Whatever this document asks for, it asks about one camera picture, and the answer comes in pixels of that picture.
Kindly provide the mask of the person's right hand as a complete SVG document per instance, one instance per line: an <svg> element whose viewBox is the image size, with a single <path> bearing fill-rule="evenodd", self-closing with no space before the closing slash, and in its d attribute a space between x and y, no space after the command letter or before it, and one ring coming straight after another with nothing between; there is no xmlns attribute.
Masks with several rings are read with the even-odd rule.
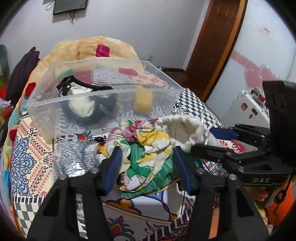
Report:
<svg viewBox="0 0 296 241"><path fill-rule="evenodd" d="M256 201L263 202L268 197L266 187L251 187L250 195Z"/></svg>

